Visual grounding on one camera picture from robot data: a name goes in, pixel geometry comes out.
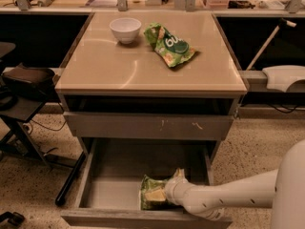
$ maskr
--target terrazzo floor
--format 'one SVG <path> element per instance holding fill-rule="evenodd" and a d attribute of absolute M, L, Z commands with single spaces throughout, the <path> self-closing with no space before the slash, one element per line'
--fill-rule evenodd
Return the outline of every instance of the terrazzo floor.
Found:
<path fill-rule="evenodd" d="M 64 123 L 57 106 L 47 106 L 35 121 L 53 129 Z M 62 156 L 76 158 L 81 148 L 71 136 L 67 125 L 58 132 L 31 123 L 31 136 L 42 150 L 58 147 Z M 1 122 L 0 136 L 7 131 Z M 305 138 L 305 111 L 282 114 L 273 109 L 240 109 L 240 118 L 233 123 L 213 161 L 215 184 L 230 182 L 278 168 L 283 156 L 298 141 Z M 72 185 L 66 203 L 57 207 L 54 200 L 70 169 L 50 170 L 43 163 L 4 156 L 0 161 L 0 213 L 18 212 L 26 219 L 19 228 L 57 229 L 71 227 L 61 217 L 62 210 L 73 208 L 82 177 Z M 233 220 L 230 229 L 263 229 L 270 227 L 271 209 L 230 208 L 225 215 Z M 7 221 L 0 228 L 14 228 Z"/>

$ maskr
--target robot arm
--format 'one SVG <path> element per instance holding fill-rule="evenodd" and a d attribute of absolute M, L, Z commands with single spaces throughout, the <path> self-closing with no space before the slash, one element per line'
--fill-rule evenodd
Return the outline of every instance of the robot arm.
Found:
<path fill-rule="evenodd" d="M 184 175 L 165 186 L 168 201 L 206 219 L 220 219 L 224 207 L 273 208 L 272 229 L 305 227 L 305 140 L 283 158 L 280 168 L 219 186 L 191 184 Z"/>

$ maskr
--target drawer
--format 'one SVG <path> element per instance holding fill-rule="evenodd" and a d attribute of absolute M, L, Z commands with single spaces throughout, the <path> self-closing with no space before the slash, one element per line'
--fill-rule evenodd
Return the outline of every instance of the drawer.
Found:
<path fill-rule="evenodd" d="M 71 133 L 81 137 L 224 140 L 230 115 L 65 112 Z"/>
<path fill-rule="evenodd" d="M 189 181 L 209 183 L 211 167 L 205 145 L 176 140 L 95 138 L 75 207 L 62 211 L 71 226 L 111 228 L 227 228 L 230 218 L 209 221 L 181 207 L 141 210 L 144 175 L 164 179 L 184 168 Z"/>

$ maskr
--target green chip bag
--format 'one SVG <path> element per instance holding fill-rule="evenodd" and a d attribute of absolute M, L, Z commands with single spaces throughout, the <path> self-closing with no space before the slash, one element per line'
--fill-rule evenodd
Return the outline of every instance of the green chip bag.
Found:
<path fill-rule="evenodd" d="M 159 23 L 151 23 L 145 29 L 144 35 L 152 48 L 162 56 L 170 68 L 188 61 L 195 54 L 195 49 L 190 47 L 186 41 L 170 34 Z"/>

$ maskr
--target beige table surface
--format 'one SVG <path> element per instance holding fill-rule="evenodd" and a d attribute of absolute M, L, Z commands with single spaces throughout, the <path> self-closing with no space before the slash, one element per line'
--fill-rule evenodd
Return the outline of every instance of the beige table surface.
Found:
<path fill-rule="evenodd" d="M 118 17 L 142 22 L 137 39 L 122 45 L 109 28 Z M 144 30 L 159 22 L 198 50 L 174 70 L 146 42 Z M 246 87 L 209 11 L 97 12 L 56 85 L 67 94 L 244 94 Z"/>

